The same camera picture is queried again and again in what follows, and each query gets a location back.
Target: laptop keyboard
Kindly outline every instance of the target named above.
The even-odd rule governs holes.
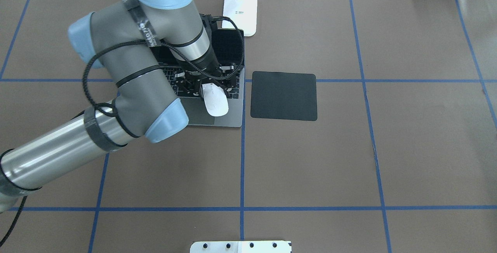
[[[171,84],[172,90],[176,93],[178,97],[188,97],[188,98],[199,98],[199,96],[195,96],[193,94],[188,94],[185,91],[181,90],[176,86],[176,83],[174,82],[176,78],[174,75],[178,73],[182,73],[183,70],[180,67],[164,67],[164,74],[167,77],[167,80],[169,80],[169,83]],[[229,92],[229,99],[239,99],[240,97],[240,71],[236,73],[236,86],[231,89]]]

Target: white lamp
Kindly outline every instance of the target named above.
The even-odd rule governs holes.
[[[224,0],[223,16],[233,20],[245,37],[255,34],[257,28],[257,0]],[[222,22],[222,28],[234,28],[228,21]]]

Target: silver metal tube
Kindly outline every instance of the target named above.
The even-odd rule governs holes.
[[[205,29],[202,30],[202,35],[200,36],[199,39],[197,39],[195,42],[191,43],[190,45],[183,46],[183,47],[176,47],[183,55],[188,58],[188,60],[196,60],[202,55],[204,55],[207,50],[209,49],[209,46],[211,45],[211,42],[209,40],[209,36],[207,35],[207,32]],[[181,58],[180,55],[178,55],[176,52],[171,51],[172,55],[181,61],[184,61],[183,58]]]
[[[113,142],[124,145],[133,139],[115,118],[97,111],[96,120]],[[0,165],[11,182],[36,189],[106,153],[89,137],[80,116],[9,152]]]

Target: black mouse pad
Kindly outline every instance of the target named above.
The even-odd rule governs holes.
[[[316,76],[254,71],[250,104],[254,118],[316,121]]]

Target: laptop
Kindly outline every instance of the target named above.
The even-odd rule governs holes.
[[[218,29],[213,31],[212,48],[222,66],[229,66],[233,62],[239,62],[240,60],[241,43],[236,30]],[[181,73],[182,69],[177,65],[176,59],[169,48],[153,47],[151,49],[157,61],[164,66],[164,74],[169,80],[172,89],[181,99],[181,103],[190,119],[188,125],[217,127],[242,126],[245,60],[242,63],[243,68],[236,74],[236,87],[233,87],[229,92],[228,113],[223,116],[213,117],[207,112],[204,101],[200,97],[187,94],[176,86],[174,75]]]

